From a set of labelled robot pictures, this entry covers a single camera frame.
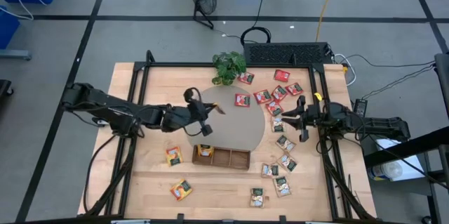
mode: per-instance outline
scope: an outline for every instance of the wooden table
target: wooden table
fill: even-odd
[[[132,74],[133,63],[117,63],[112,75],[109,94],[126,99]],[[291,73],[287,84],[298,82],[304,89],[303,95],[308,103],[312,93],[308,71],[304,69],[285,69]],[[348,90],[341,65],[325,65],[326,80],[330,99],[351,107]],[[274,68],[249,68],[255,74],[251,85],[235,81],[233,85],[254,93],[263,89],[272,91],[277,85],[286,86],[273,80]],[[210,88],[215,76],[212,67],[151,67],[147,82],[144,104],[166,104],[185,106],[182,94],[186,88],[195,86],[200,91]],[[282,102],[284,110],[295,107],[298,96],[288,95]],[[185,219],[234,219],[234,220],[278,220],[285,215],[287,220],[331,220],[329,199],[321,155],[315,147],[318,131],[309,129],[309,140],[299,143],[299,131],[288,128],[286,136],[297,143],[291,155],[298,161],[295,170],[287,174],[280,167],[281,175],[286,175],[292,195],[278,198],[272,179],[261,178],[262,163],[274,163],[283,154],[274,142],[279,137],[270,128],[271,116],[264,110],[265,130],[258,147],[251,153],[248,171],[226,169],[192,164],[192,146],[183,130],[174,133],[145,130],[145,138],[139,138],[135,153],[132,178],[126,206],[126,218],[176,219],[183,213]],[[95,149],[111,135],[109,128],[98,132]],[[91,171],[88,188],[88,207],[92,207],[104,192],[111,179],[118,140],[106,146],[96,157]],[[165,149],[180,146],[184,163],[169,167],[164,154]],[[340,141],[340,152],[345,176],[351,174],[352,190],[360,202],[373,216],[376,216],[373,197],[366,175],[363,155],[358,145],[345,140]],[[170,193],[170,187],[181,178],[193,187],[193,193],[177,202]],[[265,208],[250,207],[250,189],[263,187],[269,199]],[[113,213],[118,209],[121,186],[116,191]],[[337,200],[339,216],[342,214],[341,199]]]

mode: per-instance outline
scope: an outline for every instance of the wooden tray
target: wooden tray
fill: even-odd
[[[248,170],[250,168],[250,155],[251,152],[249,150],[234,150],[223,147],[214,147],[212,157],[202,157],[198,155],[198,146],[195,145],[192,155],[192,163]]]

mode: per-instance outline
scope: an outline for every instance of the semicircular gray board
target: semicircular gray board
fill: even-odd
[[[253,151],[262,140],[265,129],[265,118],[262,107],[250,95],[250,107],[234,105],[235,94],[249,94],[242,88],[235,86],[214,86],[202,92],[205,103],[217,102],[226,114],[219,114],[213,110],[206,120],[213,132],[209,136],[201,133],[189,136],[192,145],[206,144],[214,147],[225,147],[238,150]],[[199,123],[186,127],[187,132],[195,134],[200,131]]]

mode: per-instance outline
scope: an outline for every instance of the green plant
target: green plant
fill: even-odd
[[[214,55],[212,58],[217,76],[212,78],[213,84],[231,85],[234,79],[246,72],[245,58],[237,52]]]

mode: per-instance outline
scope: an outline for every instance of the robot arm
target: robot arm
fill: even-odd
[[[399,141],[407,141],[410,138],[407,122],[399,117],[362,118],[348,107],[335,102],[325,105],[323,111],[320,110],[319,104],[308,105],[304,110],[305,103],[305,97],[301,95],[297,100],[297,107],[282,114],[287,117],[300,115],[297,119],[282,118],[287,124],[302,131],[300,142],[309,138],[306,126],[320,126],[327,130],[330,139],[336,140],[343,138],[346,133],[356,133],[359,130],[359,133],[377,134]]]
[[[200,100],[193,99],[193,90]],[[73,84],[66,89],[62,97],[62,106],[67,112],[88,112],[109,123],[113,134],[131,137],[137,133],[140,125],[163,132],[183,129],[194,122],[199,122],[204,136],[212,133],[212,128],[205,124],[209,112],[217,109],[224,112],[216,103],[202,103],[196,88],[189,88],[184,93],[187,107],[167,105],[136,105],[135,103],[108,95],[93,88],[90,84]]]

